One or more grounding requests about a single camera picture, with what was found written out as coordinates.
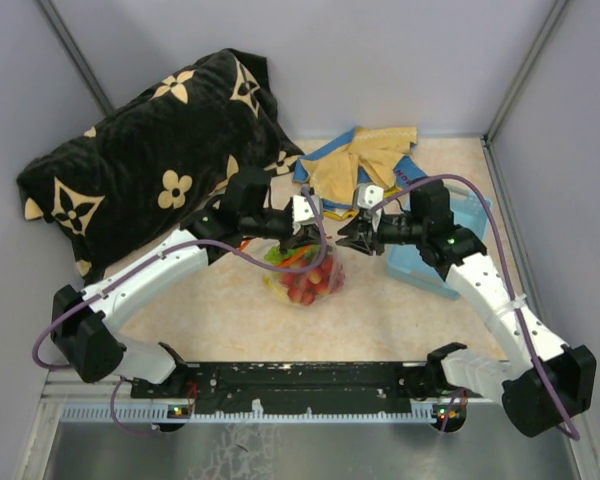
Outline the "green grapes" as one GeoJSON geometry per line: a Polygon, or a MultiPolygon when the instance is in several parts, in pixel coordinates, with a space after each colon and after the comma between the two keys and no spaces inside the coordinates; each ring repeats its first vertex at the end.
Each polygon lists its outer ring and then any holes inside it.
{"type": "Polygon", "coordinates": [[[271,247],[264,255],[264,261],[274,266],[280,266],[299,251],[299,248],[292,248],[282,251],[279,246],[271,247]]]}

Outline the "red strawberries bunch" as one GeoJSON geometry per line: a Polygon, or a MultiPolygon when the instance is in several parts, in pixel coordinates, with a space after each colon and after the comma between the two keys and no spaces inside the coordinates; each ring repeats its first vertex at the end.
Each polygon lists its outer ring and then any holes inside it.
{"type": "Polygon", "coordinates": [[[316,300],[338,293],[345,283],[341,262],[327,254],[319,266],[307,273],[282,273],[277,279],[287,288],[288,301],[309,306],[316,300]]]}

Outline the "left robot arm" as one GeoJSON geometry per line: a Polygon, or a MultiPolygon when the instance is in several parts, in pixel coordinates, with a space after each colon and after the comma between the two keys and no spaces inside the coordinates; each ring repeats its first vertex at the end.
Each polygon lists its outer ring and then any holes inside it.
{"type": "Polygon", "coordinates": [[[50,338],[85,383],[109,375],[153,384],[164,395],[188,384],[183,360],[163,342],[125,337],[123,326],[152,299],[227,253],[242,256],[247,239],[276,240],[281,249],[319,243],[327,253],[322,202],[302,188],[282,209],[266,205],[271,179],[261,169],[234,174],[222,194],[181,222],[160,244],[117,274],[82,291],[70,286],[53,299],[50,338]]]}

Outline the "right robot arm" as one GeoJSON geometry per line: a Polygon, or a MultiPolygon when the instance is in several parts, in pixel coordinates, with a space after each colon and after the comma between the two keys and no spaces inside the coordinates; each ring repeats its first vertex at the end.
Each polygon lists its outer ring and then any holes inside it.
{"type": "Polygon", "coordinates": [[[421,178],[405,191],[408,210],[383,211],[381,187],[361,185],[357,216],[339,230],[338,245],[373,256],[387,245],[413,245],[423,261],[474,309],[507,360],[501,362],[450,343],[430,352],[427,384],[436,394],[468,390],[500,405],[523,435],[556,428],[577,441],[574,417],[591,405],[597,361],[584,345],[571,347],[515,294],[506,266],[497,266],[485,244],[458,224],[440,176],[421,178]]]}

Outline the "yellow banana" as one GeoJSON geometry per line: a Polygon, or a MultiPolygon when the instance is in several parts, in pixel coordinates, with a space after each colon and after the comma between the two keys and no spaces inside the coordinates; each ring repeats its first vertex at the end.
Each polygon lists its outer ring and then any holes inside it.
{"type": "Polygon", "coordinates": [[[284,285],[282,285],[275,277],[264,275],[263,283],[277,300],[281,302],[285,302],[288,300],[287,288],[284,285]]]}

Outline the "clear zip top bag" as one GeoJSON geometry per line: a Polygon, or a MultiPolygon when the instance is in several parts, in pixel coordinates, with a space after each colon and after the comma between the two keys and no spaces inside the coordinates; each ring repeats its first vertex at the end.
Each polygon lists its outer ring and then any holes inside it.
{"type": "Polygon", "coordinates": [[[261,246],[254,257],[283,272],[264,270],[262,281],[273,297],[284,304],[310,306],[314,302],[337,294],[345,284],[343,260],[339,257],[331,235],[326,236],[326,253],[323,260],[304,273],[298,270],[313,265],[319,257],[319,240],[306,246],[282,249],[278,243],[261,246]]]}

